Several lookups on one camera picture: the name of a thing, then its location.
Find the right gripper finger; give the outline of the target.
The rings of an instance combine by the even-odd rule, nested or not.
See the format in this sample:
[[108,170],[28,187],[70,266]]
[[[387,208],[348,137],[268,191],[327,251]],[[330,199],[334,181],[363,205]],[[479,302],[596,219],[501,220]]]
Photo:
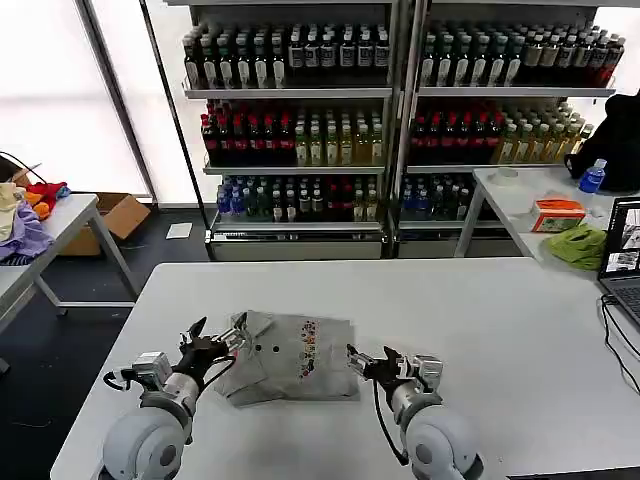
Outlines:
[[387,357],[387,366],[392,377],[413,377],[414,366],[406,355],[403,355],[388,346],[384,346],[384,353]]
[[359,352],[355,346],[346,345],[348,366],[363,379],[371,379],[371,367],[375,360],[370,356]]

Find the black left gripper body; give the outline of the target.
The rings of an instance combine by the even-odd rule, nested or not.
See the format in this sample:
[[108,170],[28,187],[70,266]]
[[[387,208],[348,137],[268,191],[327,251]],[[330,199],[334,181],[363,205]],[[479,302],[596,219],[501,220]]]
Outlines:
[[234,364],[234,356],[230,354],[227,344],[210,337],[182,342],[179,350],[182,358],[172,367],[172,372],[187,375],[198,386],[207,386],[205,375],[212,366],[228,362],[226,369],[229,369]]

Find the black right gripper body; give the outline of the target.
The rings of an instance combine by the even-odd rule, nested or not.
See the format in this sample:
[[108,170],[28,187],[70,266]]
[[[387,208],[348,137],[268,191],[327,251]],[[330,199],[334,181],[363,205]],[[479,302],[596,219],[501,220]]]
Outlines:
[[375,380],[387,395],[392,395],[400,386],[413,381],[412,378],[394,378],[390,375],[387,358],[374,359],[371,367],[371,379]]

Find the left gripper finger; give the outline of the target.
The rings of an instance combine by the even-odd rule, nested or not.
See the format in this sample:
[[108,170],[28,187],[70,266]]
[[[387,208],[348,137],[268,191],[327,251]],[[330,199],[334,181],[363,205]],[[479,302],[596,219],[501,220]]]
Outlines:
[[204,316],[200,320],[194,322],[185,333],[181,334],[181,345],[187,345],[191,343],[194,339],[198,339],[200,334],[206,324],[207,317]]
[[232,318],[231,327],[223,333],[214,335],[213,341],[224,343],[228,350],[238,350],[244,346],[248,339],[246,329],[247,313],[242,312]]

